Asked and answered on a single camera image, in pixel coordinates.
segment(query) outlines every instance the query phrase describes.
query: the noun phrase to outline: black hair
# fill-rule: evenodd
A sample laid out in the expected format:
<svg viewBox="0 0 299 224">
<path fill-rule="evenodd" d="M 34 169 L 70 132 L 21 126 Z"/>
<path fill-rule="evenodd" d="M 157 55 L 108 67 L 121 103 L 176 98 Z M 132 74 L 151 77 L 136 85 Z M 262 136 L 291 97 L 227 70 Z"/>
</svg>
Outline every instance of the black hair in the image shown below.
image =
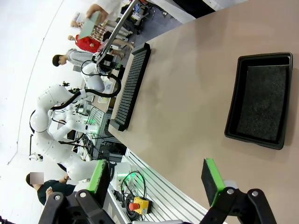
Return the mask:
<svg viewBox="0 0 299 224">
<path fill-rule="evenodd" d="M 54 66 L 56 66 L 56 67 L 58 67 L 59 66 L 59 57 L 60 56 L 63 56 L 63 55 L 55 55 L 54 57 L 53 57 L 53 60 L 52 60 L 52 63 L 53 63 L 53 65 Z"/>
<path fill-rule="evenodd" d="M 28 184 L 29 186 L 33 187 L 33 185 L 30 184 L 30 174 L 28 174 L 28 175 L 26 176 L 26 182 L 27 182 L 27 184 Z"/>
</svg>

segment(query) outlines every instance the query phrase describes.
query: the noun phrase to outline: gray floor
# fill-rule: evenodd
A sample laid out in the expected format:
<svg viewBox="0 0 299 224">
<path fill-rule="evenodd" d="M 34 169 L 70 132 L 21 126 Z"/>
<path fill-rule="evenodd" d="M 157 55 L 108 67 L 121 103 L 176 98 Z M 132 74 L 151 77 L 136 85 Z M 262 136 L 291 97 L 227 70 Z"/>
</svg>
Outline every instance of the gray floor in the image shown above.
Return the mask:
<svg viewBox="0 0 299 224">
<path fill-rule="evenodd" d="M 139 46 L 156 36 L 182 25 L 169 14 L 164 16 L 158 8 L 155 8 L 155 13 L 151 10 L 150 15 L 147 15 L 143 21 L 141 34 L 137 35 L 136 32 L 134 32 L 129 38 L 129 42 L 134 42 L 134 46 Z M 130 50 L 128 47 L 125 47 L 123 51 L 126 55 L 121 60 L 121 64 L 125 67 L 130 56 Z"/>
</svg>

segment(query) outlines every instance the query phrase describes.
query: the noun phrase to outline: red button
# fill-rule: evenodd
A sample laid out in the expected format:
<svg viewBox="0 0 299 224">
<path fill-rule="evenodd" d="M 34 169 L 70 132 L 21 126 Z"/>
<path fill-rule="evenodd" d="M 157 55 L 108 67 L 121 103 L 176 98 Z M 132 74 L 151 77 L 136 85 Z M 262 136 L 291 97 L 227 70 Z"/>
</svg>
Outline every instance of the red button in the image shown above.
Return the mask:
<svg viewBox="0 0 299 224">
<path fill-rule="evenodd" d="M 136 209 L 139 209 L 139 204 L 138 203 L 130 203 L 129 204 L 129 209 L 131 210 L 131 211 L 134 211 L 134 210 L 136 210 Z"/>
</svg>

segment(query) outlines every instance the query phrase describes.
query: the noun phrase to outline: gray shirt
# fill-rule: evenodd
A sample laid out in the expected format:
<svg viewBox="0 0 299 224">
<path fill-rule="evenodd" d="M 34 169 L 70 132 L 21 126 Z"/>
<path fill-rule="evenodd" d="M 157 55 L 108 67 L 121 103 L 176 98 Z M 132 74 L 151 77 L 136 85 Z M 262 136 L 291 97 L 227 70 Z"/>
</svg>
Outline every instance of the gray shirt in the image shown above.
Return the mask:
<svg viewBox="0 0 299 224">
<path fill-rule="evenodd" d="M 92 53 L 86 51 L 79 51 L 77 49 L 69 49 L 65 54 L 70 63 L 81 66 L 84 61 L 91 60 L 93 57 Z"/>
</svg>

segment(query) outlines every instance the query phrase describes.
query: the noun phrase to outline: white wall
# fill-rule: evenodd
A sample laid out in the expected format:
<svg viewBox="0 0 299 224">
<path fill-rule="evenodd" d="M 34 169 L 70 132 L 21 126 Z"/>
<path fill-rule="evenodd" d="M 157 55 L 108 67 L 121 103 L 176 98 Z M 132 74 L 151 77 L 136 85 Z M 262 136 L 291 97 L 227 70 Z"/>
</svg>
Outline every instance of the white wall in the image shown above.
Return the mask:
<svg viewBox="0 0 299 224">
<path fill-rule="evenodd" d="M 80 74 L 73 72 L 69 63 L 54 67 L 52 57 L 75 47 L 67 40 L 68 35 L 78 34 L 69 27 L 70 21 L 76 11 L 86 12 L 90 3 L 0 1 L 0 215 L 11 222 L 38 223 L 42 206 L 25 182 L 29 172 L 44 172 L 46 180 L 64 175 L 57 164 L 46 159 L 42 163 L 28 160 L 29 117 L 36 98 L 47 87 L 63 81 L 70 82 L 71 87 L 80 86 Z"/>
</svg>

